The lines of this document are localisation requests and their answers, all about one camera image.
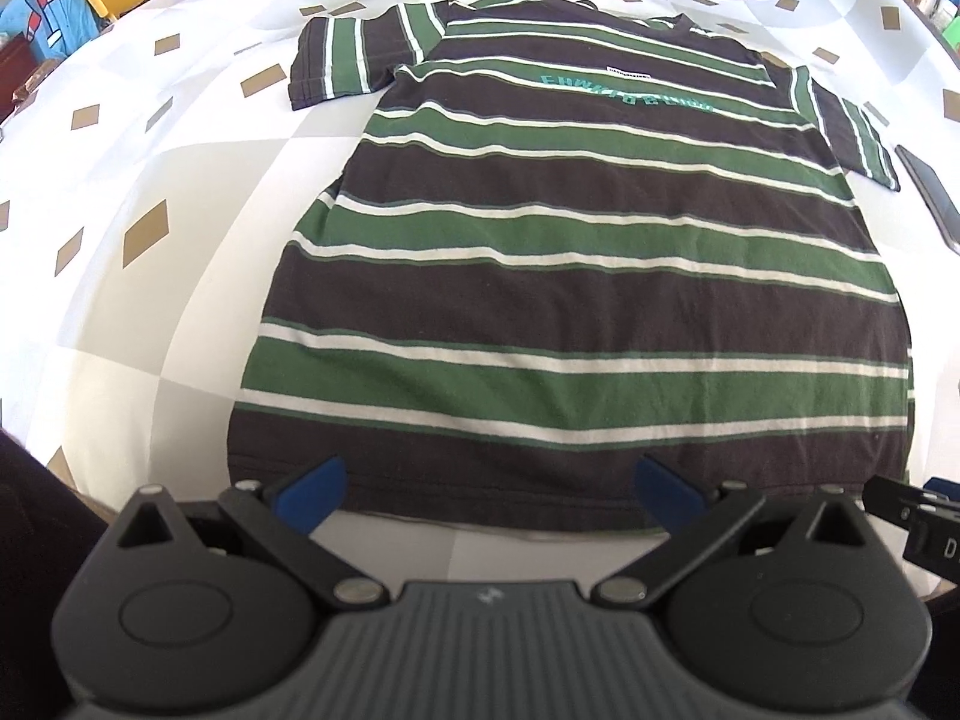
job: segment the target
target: wooden cabinet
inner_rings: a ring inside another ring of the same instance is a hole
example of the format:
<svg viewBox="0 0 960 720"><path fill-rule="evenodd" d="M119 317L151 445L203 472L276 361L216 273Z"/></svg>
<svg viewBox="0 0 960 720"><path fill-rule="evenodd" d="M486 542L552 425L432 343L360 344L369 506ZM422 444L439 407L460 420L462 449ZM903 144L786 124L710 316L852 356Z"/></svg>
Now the wooden cabinet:
<svg viewBox="0 0 960 720"><path fill-rule="evenodd" d="M0 49L0 122L13 113L13 92L37 69L37 60L23 35Z"/></svg>

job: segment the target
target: silver bolt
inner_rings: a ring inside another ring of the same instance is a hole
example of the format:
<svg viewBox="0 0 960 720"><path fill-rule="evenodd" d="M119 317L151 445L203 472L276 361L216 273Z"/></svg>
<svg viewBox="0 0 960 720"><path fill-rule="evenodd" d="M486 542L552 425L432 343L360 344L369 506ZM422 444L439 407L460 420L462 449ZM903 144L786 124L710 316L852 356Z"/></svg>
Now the silver bolt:
<svg viewBox="0 0 960 720"><path fill-rule="evenodd" d="M380 599L383 592L382 584L366 577L342 579L333 589L338 601L352 605L372 604Z"/></svg>
<svg viewBox="0 0 960 720"><path fill-rule="evenodd" d="M633 577L611 577L600 583L597 592L611 604L635 604L647 597L647 586Z"/></svg>
<svg viewBox="0 0 960 720"><path fill-rule="evenodd" d="M244 493L256 493L263 487L263 484L256 479L241 479L234 487L237 490L243 490Z"/></svg>

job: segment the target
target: green object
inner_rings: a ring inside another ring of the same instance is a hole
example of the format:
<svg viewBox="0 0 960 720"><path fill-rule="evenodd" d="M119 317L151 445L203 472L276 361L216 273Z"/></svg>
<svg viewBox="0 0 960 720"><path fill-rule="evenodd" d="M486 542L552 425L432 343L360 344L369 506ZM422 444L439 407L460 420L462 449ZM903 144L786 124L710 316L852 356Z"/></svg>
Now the green object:
<svg viewBox="0 0 960 720"><path fill-rule="evenodd" d="M946 40L953 50L960 46L960 16L957 16L947 25L944 30L944 40Z"/></svg>

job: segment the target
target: shirt sleeve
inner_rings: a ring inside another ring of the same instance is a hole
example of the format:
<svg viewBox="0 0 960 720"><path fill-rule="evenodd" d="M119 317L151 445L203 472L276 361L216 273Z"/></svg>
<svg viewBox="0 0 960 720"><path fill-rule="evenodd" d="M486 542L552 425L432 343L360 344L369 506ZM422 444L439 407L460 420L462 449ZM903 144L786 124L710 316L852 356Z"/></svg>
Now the shirt sleeve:
<svg viewBox="0 0 960 720"><path fill-rule="evenodd" d="M776 88L789 94L794 110L819 129L840 167L899 191L890 153L858 106L824 89L807 67L784 68L766 59L763 63Z"/></svg>
<svg viewBox="0 0 960 720"><path fill-rule="evenodd" d="M290 68L293 109L387 86L396 67L421 63L440 42L450 5L418 2L396 5L375 19L309 20Z"/></svg>

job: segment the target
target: checkered tablecloth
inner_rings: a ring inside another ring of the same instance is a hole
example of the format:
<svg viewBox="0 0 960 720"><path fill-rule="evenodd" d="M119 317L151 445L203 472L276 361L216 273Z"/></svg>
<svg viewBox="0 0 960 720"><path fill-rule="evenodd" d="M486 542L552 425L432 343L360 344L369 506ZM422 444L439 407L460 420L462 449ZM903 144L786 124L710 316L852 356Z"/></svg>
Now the checkered tablecloth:
<svg viewBox="0 0 960 720"><path fill-rule="evenodd" d="M116 507L147 481L179 497L226 485L227 419L280 250L379 97L292 112L296 38L315 15L375 16L399 1L438 0L152 0L4 124L2 423L83 493ZM902 0L590 1L635 18L685 12L812 66L960 199L960 71ZM910 320L910 469L960 478L960 257L898 170L900 194L858 176L851 186ZM611 536L598 550L581 536L531 551L517 535L381 519L358 540L358 517L334 517L320 538L387 581L589 581L650 543Z"/></svg>

